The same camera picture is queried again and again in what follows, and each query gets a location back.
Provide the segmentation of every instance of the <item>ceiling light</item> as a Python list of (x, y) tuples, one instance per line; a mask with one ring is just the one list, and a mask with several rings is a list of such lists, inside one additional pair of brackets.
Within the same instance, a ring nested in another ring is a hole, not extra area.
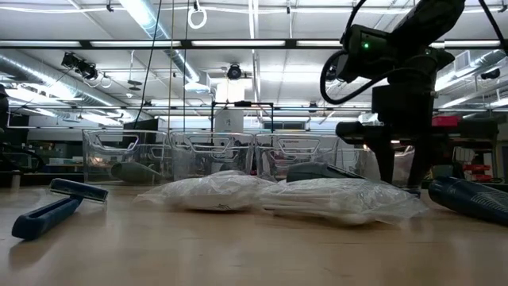
[(340, 41), (296, 41), (298, 47), (342, 47)]
[(10, 97), (15, 98), (15, 99), (20, 99), (25, 102), (30, 102), (32, 104), (34, 104), (34, 103), (52, 103), (52, 104), (62, 104), (63, 105), (63, 103), (58, 102), (56, 99), (50, 99), (49, 97), (39, 95), (35, 92), (29, 91), (29, 90), (26, 90), (23, 88), (7, 89), (6, 91), (7, 91), (8, 96), (10, 96)]
[(215, 47), (215, 46), (232, 46), (232, 47), (269, 47), (276, 46), (282, 47), (286, 41), (271, 41), (271, 40), (240, 40), (240, 41), (192, 41), (193, 46), (196, 47)]
[[(91, 41), (90, 44), (96, 48), (124, 48), (124, 47), (171, 47), (171, 41)], [(179, 47), (180, 41), (172, 41), (173, 47)]]
[(119, 125), (121, 125), (121, 123), (116, 120), (109, 119), (109, 118), (106, 118), (104, 116), (97, 115), (97, 114), (83, 114), (82, 116), (83, 116), (83, 118), (85, 118), (88, 121), (103, 124), (105, 126), (119, 126)]
[(487, 111), (487, 109), (472, 109), (472, 108), (449, 108), (449, 109), (443, 109), (443, 108), (440, 108), (438, 109), (437, 111), (439, 112), (485, 112)]
[(285, 83), (319, 83), (318, 72), (261, 72), (261, 79)]
[(491, 107), (500, 107), (505, 105), (508, 105), (508, 99), (500, 99), (496, 102), (490, 103)]
[(499, 41), (481, 40), (481, 41), (444, 41), (446, 48), (462, 48), (462, 47), (485, 47), (496, 48), (499, 47)]
[(3, 47), (81, 47), (78, 41), (0, 41)]
[(49, 110), (43, 110), (41, 108), (36, 108), (36, 109), (30, 110), (30, 111), (33, 111), (33, 112), (36, 112), (38, 114), (42, 114), (42, 115), (45, 115), (45, 116), (49, 116), (49, 117), (56, 117), (56, 114), (52, 113)]
[(82, 101), (83, 98), (51, 98), (58, 101)]

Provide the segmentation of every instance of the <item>workbench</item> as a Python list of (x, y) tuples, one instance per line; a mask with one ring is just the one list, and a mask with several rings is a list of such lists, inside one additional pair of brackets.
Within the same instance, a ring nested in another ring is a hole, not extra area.
[(144, 191), (111, 191), (107, 209), (83, 202), (39, 240), (22, 242), (10, 235), (18, 215), (60, 197), (3, 190), (0, 284), (508, 285), (508, 228), (436, 206), (401, 226), (341, 228), (132, 203)]

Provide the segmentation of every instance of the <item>red object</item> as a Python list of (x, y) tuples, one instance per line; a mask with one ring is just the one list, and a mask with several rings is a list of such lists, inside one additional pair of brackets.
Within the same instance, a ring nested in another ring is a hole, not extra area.
[(479, 182), (487, 182), (487, 181), (492, 180), (492, 176), (491, 175), (473, 175), (473, 176)]
[(490, 165), (480, 165), (480, 164), (464, 165), (464, 171), (489, 171), (490, 169), (491, 169)]
[(434, 116), (432, 126), (456, 127), (459, 125), (460, 116)]

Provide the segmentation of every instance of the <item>white packaged item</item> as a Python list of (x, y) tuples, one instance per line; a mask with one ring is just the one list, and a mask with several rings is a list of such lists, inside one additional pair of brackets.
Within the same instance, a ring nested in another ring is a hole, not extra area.
[(385, 183), (363, 179), (313, 179), (274, 184), (260, 202), (274, 215), (328, 218), (345, 225), (374, 221), (400, 223), (427, 210), (414, 195)]
[(242, 211), (257, 205), (260, 190), (274, 184), (255, 176), (228, 175), (231, 172), (155, 187), (138, 195), (134, 202), (148, 200), (174, 209)]

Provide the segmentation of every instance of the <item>clear plastic bin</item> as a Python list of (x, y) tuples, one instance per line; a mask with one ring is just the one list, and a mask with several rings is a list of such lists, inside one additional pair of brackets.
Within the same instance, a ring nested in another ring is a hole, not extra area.
[(196, 178), (220, 171), (250, 174), (254, 136), (245, 133), (171, 133), (174, 180)]
[(284, 180), (289, 167), (304, 162), (335, 165), (338, 137), (310, 134), (257, 134), (257, 175), (267, 180)]
[(162, 184), (171, 179), (170, 154), (165, 132), (83, 131), (83, 171), (87, 184)]
[[(392, 184), (405, 187), (410, 176), (414, 149), (407, 147), (404, 152), (394, 156), (394, 173)], [(337, 151), (337, 167), (371, 180), (380, 180), (378, 161), (370, 149), (339, 149)]]

